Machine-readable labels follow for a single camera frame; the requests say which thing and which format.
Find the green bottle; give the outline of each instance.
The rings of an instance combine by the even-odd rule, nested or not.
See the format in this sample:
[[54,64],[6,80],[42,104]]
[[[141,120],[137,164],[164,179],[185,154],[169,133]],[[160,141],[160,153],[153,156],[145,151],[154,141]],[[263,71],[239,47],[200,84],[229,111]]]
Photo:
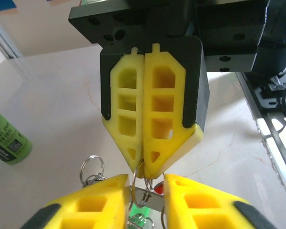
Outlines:
[[7,164],[22,161],[32,150],[32,143],[0,115],[0,159]]

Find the marble surface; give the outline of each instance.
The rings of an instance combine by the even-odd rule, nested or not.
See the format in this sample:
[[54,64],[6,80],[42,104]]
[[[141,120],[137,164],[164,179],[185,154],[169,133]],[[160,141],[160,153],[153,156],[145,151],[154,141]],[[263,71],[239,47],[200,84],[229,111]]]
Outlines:
[[[107,177],[132,174],[101,122],[100,50],[93,46],[0,65],[0,112],[33,143],[22,162],[0,161],[0,229],[17,229],[47,202],[80,189],[79,171],[89,155],[103,158]],[[286,229],[286,192],[235,74],[208,78],[204,139],[167,173],[240,196]],[[99,171],[95,160],[84,175]],[[144,187],[141,180],[137,185]]]

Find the yellow foam finger pad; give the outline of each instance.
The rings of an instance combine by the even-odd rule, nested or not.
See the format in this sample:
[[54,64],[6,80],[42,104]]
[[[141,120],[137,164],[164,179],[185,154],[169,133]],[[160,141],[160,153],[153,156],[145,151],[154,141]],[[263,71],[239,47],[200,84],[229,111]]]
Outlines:
[[112,177],[49,203],[61,207],[45,229],[125,229],[129,198],[128,175]]
[[[191,128],[182,125],[185,73],[169,52],[160,52],[159,44],[145,54],[143,155],[148,179],[159,177],[203,137],[197,124]],[[191,136],[192,148],[181,149]]]
[[168,229],[253,229],[234,203],[245,200],[173,174],[164,178]]
[[[133,48],[111,70],[111,118],[102,119],[132,172],[143,151],[143,74],[144,55]],[[142,167],[138,178],[143,176]]]

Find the white countertop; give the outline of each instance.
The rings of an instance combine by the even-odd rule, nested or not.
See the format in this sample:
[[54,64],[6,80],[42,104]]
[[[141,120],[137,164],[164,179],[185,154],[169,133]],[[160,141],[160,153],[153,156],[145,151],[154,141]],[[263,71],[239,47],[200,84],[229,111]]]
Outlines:
[[[89,155],[103,158],[107,177],[131,174],[102,125],[100,50],[93,46],[0,65],[0,113],[33,144],[22,162],[0,161],[0,229],[18,229],[47,202],[80,189],[80,167]],[[235,74],[208,77],[204,140],[167,172],[240,196],[286,229],[286,193]],[[98,161],[88,167],[87,174],[100,171]],[[144,187],[141,180],[137,184]]]

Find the red component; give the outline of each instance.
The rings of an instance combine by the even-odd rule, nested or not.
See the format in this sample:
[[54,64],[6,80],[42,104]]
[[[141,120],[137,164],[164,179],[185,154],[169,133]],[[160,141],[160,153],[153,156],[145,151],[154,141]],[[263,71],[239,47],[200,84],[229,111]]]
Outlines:
[[162,195],[163,194],[163,184],[159,185],[159,186],[156,186],[154,188],[154,190],[156,191],[156,193]]

